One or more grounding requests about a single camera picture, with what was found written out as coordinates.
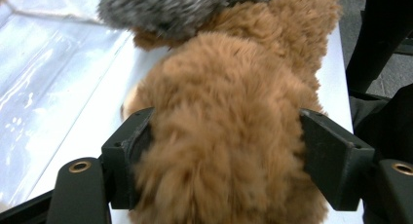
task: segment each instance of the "gray fur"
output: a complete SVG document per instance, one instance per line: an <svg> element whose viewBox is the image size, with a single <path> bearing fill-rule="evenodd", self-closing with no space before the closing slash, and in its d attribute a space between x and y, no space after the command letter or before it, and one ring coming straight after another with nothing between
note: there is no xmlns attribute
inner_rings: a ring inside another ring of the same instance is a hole
<svg viewBox="0 0 413 224"><path fill-rule="evenodd" d="M139 26L165 38L184 39L214 12L240 1L245 0L100 0L98 10L112 27Z"/></svg>

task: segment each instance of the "white table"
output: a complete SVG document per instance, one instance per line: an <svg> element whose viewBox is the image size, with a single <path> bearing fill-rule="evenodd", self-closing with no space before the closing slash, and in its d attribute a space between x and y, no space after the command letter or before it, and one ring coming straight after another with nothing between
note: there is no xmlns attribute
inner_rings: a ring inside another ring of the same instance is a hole
<svg viewBox="0 0 413 224"><path fill-rule="evenodd" d="M13 1L26 9L60 6L57 0ZM65 9L90 13L95 4L84 0ZM121 125L127 91L167 52L137 49L125 31L21 17L0 6L0 211L53 189L67 162L98 157ZM351 131L338 27L318 78L324 110ZM361 210L329 214L325 223L362 223ZM124 211L112 215L114 223L128 220Z"/></svg>

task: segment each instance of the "brown fur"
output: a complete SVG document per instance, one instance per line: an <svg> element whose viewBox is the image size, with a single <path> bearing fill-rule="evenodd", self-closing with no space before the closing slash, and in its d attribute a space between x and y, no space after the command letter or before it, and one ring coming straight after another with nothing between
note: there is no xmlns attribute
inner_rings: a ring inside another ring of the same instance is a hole
<svg viewBox="0 0 413 224"><path fill-rule="evenodd" d="M315 72L337 1L242 3L188 42L136 35L137 45L176 50L124 103L124 117L156 108L154 140L135 169L133 222L321 222L325 201L303 170L299 109L321 111Z"/></svg>

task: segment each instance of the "black chair leg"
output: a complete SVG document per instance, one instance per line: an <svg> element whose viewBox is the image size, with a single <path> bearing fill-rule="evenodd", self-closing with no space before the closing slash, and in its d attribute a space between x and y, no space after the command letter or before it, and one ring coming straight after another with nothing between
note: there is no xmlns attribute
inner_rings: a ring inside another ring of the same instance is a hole
<svg viewBox="0 0 413 224"><path fill-rule="evenodd" d="M349 89L365 93L412 30L413 0L366 0L361 31L346 70Z"/></svg>

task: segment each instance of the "teddy bear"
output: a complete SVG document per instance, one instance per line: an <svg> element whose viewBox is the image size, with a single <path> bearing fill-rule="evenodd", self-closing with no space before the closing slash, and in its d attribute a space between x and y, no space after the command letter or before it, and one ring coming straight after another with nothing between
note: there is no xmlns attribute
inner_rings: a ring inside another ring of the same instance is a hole
<svg viewBox="0 0 413 224"><path fill-rule="evenodd" d="M137 46L172 48L123 104L124 118L155 107L133 223L322 222L299 111L322 112L315 73L338 1L238 2L187 39L132 28Z"/></svg>
<svg viewBox="0 0 413 224"><path fill-rule="evenodd" d="M98 11L112 27L139 26L177 40L194 36L212 15L242 1L246 0L100 0Z"/></svg>

